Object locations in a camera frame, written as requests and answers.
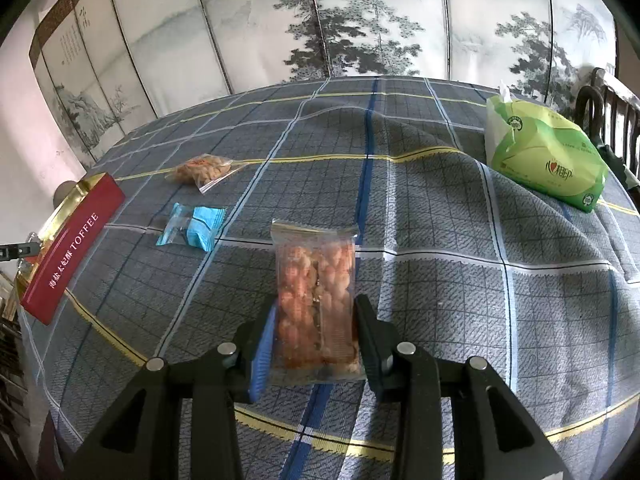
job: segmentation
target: silver bolt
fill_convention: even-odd
[[[164,368],[164,360],[159,357],[152,357],[146,362],[146,369],[150,372],[159,372]]]
[[[398,343],[396,350],[404,355],[413,355],[415,354],[415,345],[408,341],[402,341],[401,343]]]
[[[475,370],[486,370],[486,366],[488,365],[486,359],[478,355],[474,355],[471,359],[469,359],[469,364]]]
[[[234,343],[220,343],[218,345],[218,353],[222,355],[233,355],[238,350],[238,347]]]

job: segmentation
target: packaged snack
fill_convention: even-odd
[[[187,207],[177,202],[156,246],[181,244],[212,250],[216,235],[225,219],[224,209]]]
[[[609,170],[579,126],[541,105],[500,95],[486,100],[486,163],[524,186],[583,211],[598,201]]]
[[[362,378],[353,321],[358,227],[321,229],[274,220],[278,311],[272,381]]]
[[[245,162],[203,153],[177,166],[170,176],[183,184],[194,182],[201,193],[206,193],[221,180],[245,166]]]

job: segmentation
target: gray checkered cloth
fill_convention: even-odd
[[[231,338],[276,291],[272,218],[334,228],[355,220],[356,289],[378,317],[436,357],[487,357],[575,479],[597,479],[636,420],[640,218],[612,175],[605,202],[586,214],[487,168],[483,105],[492,94],[422,78],[330,79],[228,96],[142,126],[93,172],[122,177],[201,153],[264,162],[205,196],[164,174],[120,181],[126,200],[69,288],[139,354],[180,362]],[[347,154],[360,157],[331,156]],[[300,156],[313,158],[280,160]],[[174,202],[226,208],[211,253],[156,247]],[[21,316],[38,385],[77,448],[138,366],[68,299],[50,326]],[[442,410],[444,478],[453,478],[445,400]],[[190,413],[185,403],[182,478]],[[257,404],[238,406],[245,478],[386,479],[398,414],[362,381],[270,386]]]

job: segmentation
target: plaid tablecloth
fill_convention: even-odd
[[[640,218],[609,176],[585,214],[487,168],[495,91],[352,77],[258,89],[147,124],[93,172],[126,201],[48,327],[21,313],[57,428],[77,448],[149,357],[228,340],[275,292],[270,222],[356,222],[358,292],[435,356],[486,356],[577,480],[600,477],[636,420]],[[205,196],[167,180],[188,158],[250,160]],[[211,253],[156,247],[174,202],[226,208]],[[444,478],[453,478],[450,406]],[[181,475],[188,478],[190,406]],[[360,382],[281,388],[237,406],[247,479],[385,479],[398,407]]]

